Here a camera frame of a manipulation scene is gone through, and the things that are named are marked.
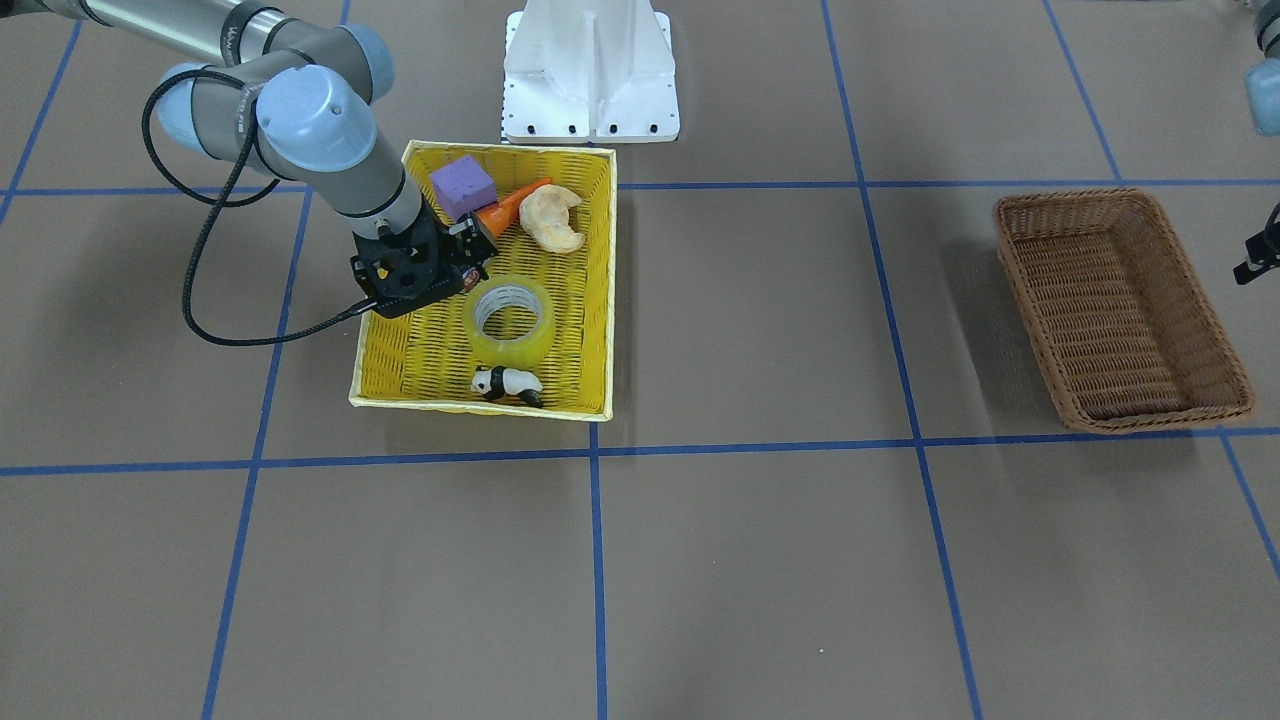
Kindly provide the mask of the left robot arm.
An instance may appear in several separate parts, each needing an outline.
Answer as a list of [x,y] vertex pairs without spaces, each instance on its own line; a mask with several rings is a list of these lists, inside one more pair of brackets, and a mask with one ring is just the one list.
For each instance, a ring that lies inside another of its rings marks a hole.
[[[1251,118],[1257,135],[1279,136],[1279,3],[1239,1],[1253,14],[1252,33],[1261,61],[1244,73]],[[1270,211],[1261,231],[1245,241],[1245,260],[1233,268],[1239,286],[1249,284],[1279,266],[1279,206]]]

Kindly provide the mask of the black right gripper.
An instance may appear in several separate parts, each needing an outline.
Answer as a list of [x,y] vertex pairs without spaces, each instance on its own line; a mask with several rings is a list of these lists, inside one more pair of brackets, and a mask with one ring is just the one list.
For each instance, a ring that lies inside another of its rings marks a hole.
[[428,252],[435,258],[439,281],[476,286],[489,277],[488,266],[499,255],[499,249],[479,210],[465,213],[452,225],[445,224],[431,205],[422,206],[422,217],[428,223]]

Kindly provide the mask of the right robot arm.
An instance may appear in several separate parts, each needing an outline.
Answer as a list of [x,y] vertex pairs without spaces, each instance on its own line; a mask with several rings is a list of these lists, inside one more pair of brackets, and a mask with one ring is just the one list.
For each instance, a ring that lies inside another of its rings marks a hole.
[[394,83],[381,37],[324,28],[266,1],[5,1],[123,29],[183,53],[148,110],[180,146],[314,188],[353,233],[370,295],[465,292],[497,255],[468,215],[444,223],[380,132],[372,105]]

